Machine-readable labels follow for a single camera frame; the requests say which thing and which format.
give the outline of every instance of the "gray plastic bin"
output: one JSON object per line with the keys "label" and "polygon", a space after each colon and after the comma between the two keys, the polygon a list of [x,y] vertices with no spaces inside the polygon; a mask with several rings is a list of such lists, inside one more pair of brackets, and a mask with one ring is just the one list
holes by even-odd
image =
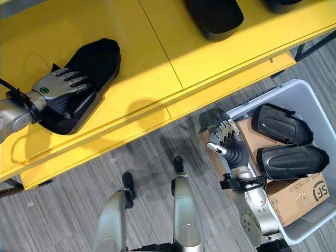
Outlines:
{"label": "gray plastic bin", "polygon": [[278,222],[287,243],[297,244],[336,215],[336,134],[313,90],[304,80],[289,81],[228,111],[227,114],[234,120],[251,117],[255,109],[266,102],[296,111],[313,131],[313,144],[325,150],[330,157],[330,164],[322,172],[330,197],[286,227]]}

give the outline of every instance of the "silver robot leg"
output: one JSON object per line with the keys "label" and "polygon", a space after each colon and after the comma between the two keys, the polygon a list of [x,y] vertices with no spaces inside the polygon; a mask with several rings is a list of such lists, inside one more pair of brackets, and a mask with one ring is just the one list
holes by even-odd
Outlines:
{"label": "silver robot leg", "polygon": [[93,252],[121,252],[126,247],[125,190],[114,193],[99,217]]}
{"label": "silver robot leg", "polygon": [[181,252],[203,252],[204,233],[187,174],[179,172],[172,182],[174,195],[174,245]]}

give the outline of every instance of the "yellow table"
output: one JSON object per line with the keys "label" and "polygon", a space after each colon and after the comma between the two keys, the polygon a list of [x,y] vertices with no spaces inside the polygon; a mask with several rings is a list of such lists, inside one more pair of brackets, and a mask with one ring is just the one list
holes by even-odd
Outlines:
{"label": "yellow table", "polygon": [[1,148],[0,181],[25,189],[294,65],[288,49],[336,28],[334,0],[305,0],[277,15],[238,1],[244,22],[228,39],[205,40],[182,0],[49,0],[2,20],[1,77],[23,91],[103,37],[121,48],[121,69],[105,100],[74,135],[40,125]]}

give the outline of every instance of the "cardboard box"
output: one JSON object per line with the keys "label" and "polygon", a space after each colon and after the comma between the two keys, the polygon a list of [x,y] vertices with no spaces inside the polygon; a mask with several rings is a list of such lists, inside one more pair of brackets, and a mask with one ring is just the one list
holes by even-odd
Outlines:
{"label": "cardboard box", "polygon": [[291,180],[272,181],[266,193],[283,227],[296,221],[329,197],[322,173]]}
{"label": "cardboard box", "polygon": [[257,163],[258,149],[285,144],[256,132],[254,129],[252,129],[251,121],[251,118],[247,118],[237,122],[236,124],[239,130],[242,132],[242,137],[245,143],[247,143],[250,155],[253,157],[254,162]]}

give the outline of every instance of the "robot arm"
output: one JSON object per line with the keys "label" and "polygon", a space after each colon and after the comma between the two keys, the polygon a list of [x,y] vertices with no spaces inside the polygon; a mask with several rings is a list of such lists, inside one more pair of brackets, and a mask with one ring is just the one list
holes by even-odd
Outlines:
{"label": "robot arm", "polygon": [[0,100],[0,143],[28,124],[39,122],[42,119],[40,112],[46,106],[61,116],[69,117],[67,102],[74,93],[90,86],[86,83],[87,79],[79,72],[62,68],[38,80],[27,94],[0,79],[1,84],[10,89],[6,93],[7,98]]}
{"label": "robot arm", "polygon": [[270,211],[264,191],[266,178],[254,177],[248,169],[249,154],[235,122],[222,114],[214,132],[219,144],[207,146],[223,156],[231,170],[224,174],[222,189],[233,190],[233,201],[238,208],[241,226],[251,244],[261,252],[291,252]]}

